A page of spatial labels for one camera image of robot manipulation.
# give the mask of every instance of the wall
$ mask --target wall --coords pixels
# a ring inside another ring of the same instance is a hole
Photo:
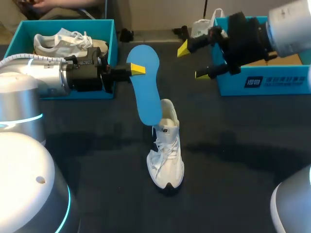
[[[203,17],[205,0],[110,0],[117,28],[131,30],[163,30],[191,26]],[[266,16],[269,9],[292,0],[209,0],[207,18],[214,9],[226,15],[243,11],[246,16]]]

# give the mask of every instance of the person's hand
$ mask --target person's hand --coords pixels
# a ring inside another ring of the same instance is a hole
[[[57,0],[35,0],[35,2],[36,4],[33,7],[42,13],[46,13],[58,6]]]

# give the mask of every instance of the blue box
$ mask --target blue box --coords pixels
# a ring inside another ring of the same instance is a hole
[[[267,21],[267,17],[257,19],[260,23]],[[217,18],[214,25],[227,31],[228,18]],[[222,96],[310,94],[307,79],[311,51],[299,54],[299,58],[303,65],[243,66],[240,74],[220,75],[217,77],[220,93]],[[212,50],[212,59],[214,65],[225,63],[218,45]]]
[[[93,39],[104,40],[109,43],[108,62],[115,66],[118,59],[118,41],[114,20],[38,20],[38,21],[23,21],[18,26],[18,29],[11,41],[11,44],[5,54],[5,57],[18,53],[33,53],[34,52],[34,36],[41,34],[44,36],[55,35],[61,28],[68,31],[77,31],[84,34],[84,31]],[[113,94],[104,91],[92,92],[76,92],[72,91],[69,96],[57,97],[53,99],[112,99]]]

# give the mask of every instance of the white plastic bag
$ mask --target white plastic bag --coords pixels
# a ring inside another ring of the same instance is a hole
[[[191,30],[191,37],[196,38],[198,36],[201,36],[203,34],[207,35],[208,30],[214,26],[214,21],[216,18],[216,13],[217,11],[221,11],[220,17],[223,18],[225,17],[224,11],[221,8],[217,8],[211,19],[201,19],[199,21],[196,21],[192,25],[192,30]]]

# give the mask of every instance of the logo on box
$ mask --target logo on box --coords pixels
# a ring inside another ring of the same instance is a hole
[[[256,88],[260,87],[262,82],[262,76],[250,76],[247,77],[244,88]]]

